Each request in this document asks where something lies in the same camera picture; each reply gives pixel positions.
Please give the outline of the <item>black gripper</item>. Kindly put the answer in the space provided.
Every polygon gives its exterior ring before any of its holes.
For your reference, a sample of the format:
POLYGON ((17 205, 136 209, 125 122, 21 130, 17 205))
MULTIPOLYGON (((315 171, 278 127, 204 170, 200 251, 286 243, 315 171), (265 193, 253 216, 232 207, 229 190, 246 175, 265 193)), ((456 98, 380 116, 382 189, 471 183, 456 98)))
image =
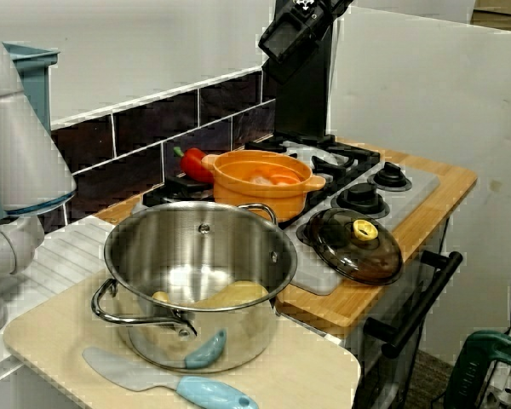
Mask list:
POLYGON ((322 37, 312 31, 332 26, 352 3, 353 0, 287 1, 259 40, 259 48, 267 55, 262 70, 284 84, 319 49, 322 37))

